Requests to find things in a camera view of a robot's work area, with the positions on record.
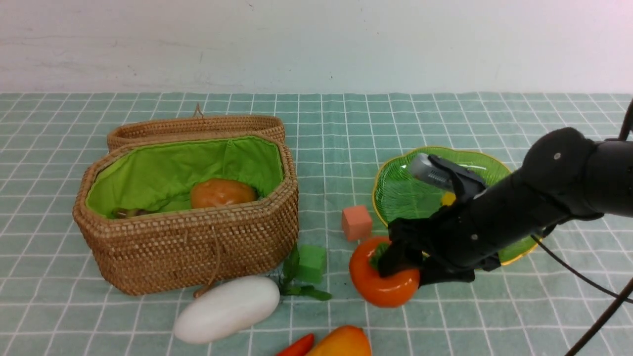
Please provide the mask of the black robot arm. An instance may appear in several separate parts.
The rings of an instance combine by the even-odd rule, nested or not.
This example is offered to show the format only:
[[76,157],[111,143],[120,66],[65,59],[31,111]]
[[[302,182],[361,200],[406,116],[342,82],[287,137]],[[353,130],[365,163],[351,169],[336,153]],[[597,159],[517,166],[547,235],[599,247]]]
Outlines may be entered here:
[[472,282],[477,269],[501,266],[500,252],[524,239],[547,236],[572,220],[633,214],[630,140],[595,142],[575,128],[537,140],[522,166],[488,185],[443,156],[414,161],[413,175],[452,185],[456,200],[430,217],[388,223],[390,245],[377,260],[380,277],[419,270],[427,284]]

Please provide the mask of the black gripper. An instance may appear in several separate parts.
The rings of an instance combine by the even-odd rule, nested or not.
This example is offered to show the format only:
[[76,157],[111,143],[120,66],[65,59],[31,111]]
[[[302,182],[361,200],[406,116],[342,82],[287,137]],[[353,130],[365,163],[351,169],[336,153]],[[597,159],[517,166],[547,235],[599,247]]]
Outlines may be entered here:
[[513,173],[432,218],[391,221],[387,226],[390,244],[378,259],[378,275],[419,270],[420,287],[471,283],[475,271],[500,267],[495,253],[568,216],[565,205]]

